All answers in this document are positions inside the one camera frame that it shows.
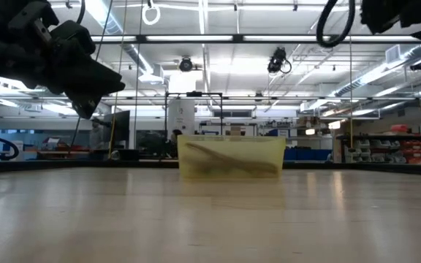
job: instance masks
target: blue bin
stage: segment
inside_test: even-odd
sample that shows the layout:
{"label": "blue bin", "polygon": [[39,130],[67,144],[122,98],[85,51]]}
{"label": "blue bin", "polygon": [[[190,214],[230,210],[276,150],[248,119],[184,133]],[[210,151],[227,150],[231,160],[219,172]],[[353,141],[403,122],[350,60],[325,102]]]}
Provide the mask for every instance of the blue bin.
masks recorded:
{"label": "blue bin", "polygon": [[315,157],[314,150],[297,149],[297,160],[300,161],[313,161]]}
{"label": "blue bin", "polygon": [[296,149],[285,149],[284,152],[284,161],[292,161],[297,159],[297,150]]}
{"label": "blue bin", "polygon": [[315,153],[314,159],[317,161],[326,161],[327,156],[333,152],[332,150],[315,150],[315,151],[316,153]]}

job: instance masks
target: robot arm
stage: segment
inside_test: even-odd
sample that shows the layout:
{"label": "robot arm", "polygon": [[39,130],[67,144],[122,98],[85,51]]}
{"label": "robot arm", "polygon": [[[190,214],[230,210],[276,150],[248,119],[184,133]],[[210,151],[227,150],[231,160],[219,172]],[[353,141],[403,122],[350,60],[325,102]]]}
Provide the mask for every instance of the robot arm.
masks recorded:
{"label": "robot arm", "polygon": [[[353,24],[355,0],[349,0],[349,19],[346,28],[342,34],[335,36],[334,39],[323,40],[327,17],[336,3],[337,0],[328,0],[319,18],[316,38],[322,47],[338,45],[346,38]],[[421,0],[363,0],[361,7],[361,23],[367,25],[372,34],[383,33],[397,22],[400,22],[403,28],[421,23]],[[421,39],[421,31],[412,34],[412,36]]]}
{"label": "robot arm", "polygon": [[125,85],[91,58],[95,44],[86,28],[70,20],[58,24],[46,0],[0,0],[0,77],[65,93],[77,114],[90,118],[102,96]]}

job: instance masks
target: computer monitor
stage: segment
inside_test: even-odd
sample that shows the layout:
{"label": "computer monitor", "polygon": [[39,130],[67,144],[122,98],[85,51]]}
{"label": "computer monitor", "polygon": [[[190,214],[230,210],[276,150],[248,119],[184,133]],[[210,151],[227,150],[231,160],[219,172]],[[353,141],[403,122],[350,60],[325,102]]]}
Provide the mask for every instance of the computer monitor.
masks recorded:
{"label": "computer monitor", "polygon": [[[117,145],[120,141],[129,141],[129,116],[130,112],[122,111],[115,113],[115,133],[113,135],[113,142]],[[111,131],[113,129],[113,114],[106,114],[103,118],[103,122],[109,123],[110,126],[103,128],[103,141],[110,143]]]}

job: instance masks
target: translucent yellow plastic container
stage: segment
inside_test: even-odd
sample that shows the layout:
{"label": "translucent yellow plastic container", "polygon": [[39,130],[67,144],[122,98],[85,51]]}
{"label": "translucent yellow plastic container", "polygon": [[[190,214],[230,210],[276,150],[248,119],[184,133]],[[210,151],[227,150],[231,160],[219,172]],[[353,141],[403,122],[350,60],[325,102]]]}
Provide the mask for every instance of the translucent yellow plastic container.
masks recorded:
{"label": "translucent yellow plastic container", "polygon": [[278,178],[284,137],[178,136],[182,178]]}

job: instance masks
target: storage rack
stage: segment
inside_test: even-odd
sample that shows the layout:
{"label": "storage rack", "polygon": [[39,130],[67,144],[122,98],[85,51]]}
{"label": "storage rack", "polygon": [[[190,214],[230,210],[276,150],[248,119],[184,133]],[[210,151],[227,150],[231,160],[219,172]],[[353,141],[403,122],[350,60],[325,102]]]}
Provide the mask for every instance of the storage rack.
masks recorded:
{"label": "storage rack", "polygon": [[342,163],[421,164],[421,136],[362,135],[338,136]]}

